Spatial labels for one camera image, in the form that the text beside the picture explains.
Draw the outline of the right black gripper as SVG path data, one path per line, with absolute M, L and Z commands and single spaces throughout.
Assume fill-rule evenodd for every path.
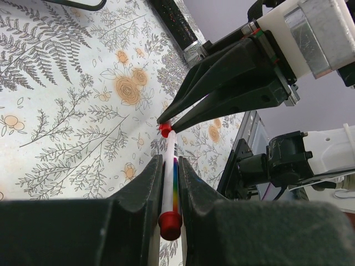
M 272 33 L 256 21 L 248 22 L 242 32 L 248 38 L 189 70 L 158 123 L 190 109 L 173 124 L 174 131 L 184 131 L 215 118 L 299 102 L 297 78 Z

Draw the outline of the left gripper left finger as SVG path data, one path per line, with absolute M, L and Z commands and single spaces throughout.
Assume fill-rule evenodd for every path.
M 1 202 L 2 265 L 158 265 L 163 158 L 106 199 Z

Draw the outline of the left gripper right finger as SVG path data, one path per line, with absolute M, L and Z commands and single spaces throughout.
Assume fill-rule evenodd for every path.
M 232 201 L 179 159 L 185 265 L 353 265 L 354 229 L 329 203 Z

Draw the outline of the red marker cap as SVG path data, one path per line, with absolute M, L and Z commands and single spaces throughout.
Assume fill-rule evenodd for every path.
M 168 138 L 169 133 L 172 131 L 171 121 L 167 121 L 159 125 L 159 131 L 164 138 Z

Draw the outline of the red whiteboard marker pen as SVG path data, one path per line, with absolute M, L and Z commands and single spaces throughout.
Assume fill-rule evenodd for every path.
M 170 131 L 164 155 L 163 195 L 158 219 L 160 235 L 174 241 L 181 235 L 182 215 L 179 196 L 179 160 L 175 131 Z

